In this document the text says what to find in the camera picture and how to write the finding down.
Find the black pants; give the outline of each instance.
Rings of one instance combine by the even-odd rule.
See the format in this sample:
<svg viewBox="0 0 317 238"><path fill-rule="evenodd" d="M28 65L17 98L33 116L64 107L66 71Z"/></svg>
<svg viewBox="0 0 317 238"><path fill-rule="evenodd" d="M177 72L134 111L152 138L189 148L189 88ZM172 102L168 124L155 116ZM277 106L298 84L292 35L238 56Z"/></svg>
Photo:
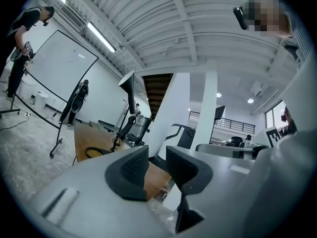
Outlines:
<svg viewBox="0 0 317 238"><path fill-rule="evenodd" d="M70 111L71 104L73 103L73 100L74 100L74 99L71 99L71 100L67 103L66 107L64 108L63 112L61 113L61 116L60 116L60 120L61 120L61 121L64 121L64 120L65 120L65 118L66 118L68 112ZM70 124L73 123L74 118L75 118L75 115L76 115L76 113L74 113L73 111L70 111L69 117L68 117L68 123L70 123Z"/></svg>
<svg viewBox="0 0 317 238"><path fill-rule="evenodd" d="M13 97L14 93L19 87L21 78L23 76L24 65L28 60L28 57L21 56L18 60L16 60L13 64L12 71L9 78L8 84L8 97Z"/></svg>
<svg viewBox="0 0 317 238"><path fill-rule="evenodd" d="M3 51L1 54L1 61L0 61L0 77L3 73L4 67L6 64L6 60L9 57L9 55L11 54L11 52L13 51L14 47L15 47L15 38L14 38L14 33L13 33L3 40Z"/></svg>

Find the concrete floor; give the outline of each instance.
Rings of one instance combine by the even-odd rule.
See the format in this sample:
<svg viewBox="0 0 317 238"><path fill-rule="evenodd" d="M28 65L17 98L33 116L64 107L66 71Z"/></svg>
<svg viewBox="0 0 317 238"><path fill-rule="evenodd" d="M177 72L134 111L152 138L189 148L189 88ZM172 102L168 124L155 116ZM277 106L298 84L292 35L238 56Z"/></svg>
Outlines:
<svg viewBox="0 0 317 238"><path fill-rule="evenodd" d="M0 110L10 109L10 101L2 92L7 87L0 83ZM14 104L21 108L17 113L2 114L0 129L12 127L27 120L25 112L32 113L18 99ZM38 111L41 115L52 116L54 111L44 108ZM60 114L52 123L58 125ZM11 129L0 131L0 174L12 194L27 202L35 193L49 184L67 168L72 166L75 157L74 128L62 126L60 137L62 144L50 158L50 151L55 146L58 130L40 118L31 116L27 122ZM171 212L156 200L149 201L150 209L174 233L177 212Z"/></svg>

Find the ceiling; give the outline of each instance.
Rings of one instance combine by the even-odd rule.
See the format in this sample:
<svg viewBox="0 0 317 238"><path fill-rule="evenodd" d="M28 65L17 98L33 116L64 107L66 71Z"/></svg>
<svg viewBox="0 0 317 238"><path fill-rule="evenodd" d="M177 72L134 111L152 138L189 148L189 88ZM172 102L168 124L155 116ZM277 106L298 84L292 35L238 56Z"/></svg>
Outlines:
<svg viewBox="0 0 317 238"><path fill-rule="evenodd" d="M61 7L58 0L42 0ZM296 74L296 65L276 37L243 31L233 7L245 0L67 0L86 23L92 22L117 49L111 53L86 27L78 30L57 10L54 19L93 49L116 76L126 72L192 66L199 71L206 59L216 59L219 102L254 111ZM253 105L246 98L255 82L262 96ZM204 74L191 74L191 100L201 101ZM144 85L137 81L137 93Z"/></svg>

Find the light stand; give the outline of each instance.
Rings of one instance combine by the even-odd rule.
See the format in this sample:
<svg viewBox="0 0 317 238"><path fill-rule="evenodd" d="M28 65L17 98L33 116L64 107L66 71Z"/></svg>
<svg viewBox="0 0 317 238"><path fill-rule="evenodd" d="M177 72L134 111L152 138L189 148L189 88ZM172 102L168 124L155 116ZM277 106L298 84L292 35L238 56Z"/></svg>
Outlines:
<svg viewBox="0 0 317 238"><path fill-rule="evenodd" d="M126 74L123 79L119 82L119 86L128 94L129 110L130 114L135 113L135 104L134 104L134 70ZM113 153L115 149L120 146L118 139L124 139L125 135L129 132L130 128L133 126L136 117L129 117L128 124L122 129L123 123L127 117L128 110L126 110L124 118L122 120L117 136L112 140L113 146L109 149L109 152Z"/></svg>

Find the staircase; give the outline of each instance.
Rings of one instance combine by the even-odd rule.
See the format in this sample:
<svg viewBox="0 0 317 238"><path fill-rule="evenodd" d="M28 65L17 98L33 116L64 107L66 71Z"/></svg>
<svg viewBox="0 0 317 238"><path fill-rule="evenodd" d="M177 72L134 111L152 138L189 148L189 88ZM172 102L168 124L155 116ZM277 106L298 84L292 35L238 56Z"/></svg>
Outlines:
<svg viewBox="0 0 317 238"><path fill-rule="evenodd" d="M155 119L159 107L163 101L168 85L173 74L159 74L143 76L145 90L147 92L152 120Z"/></svg>

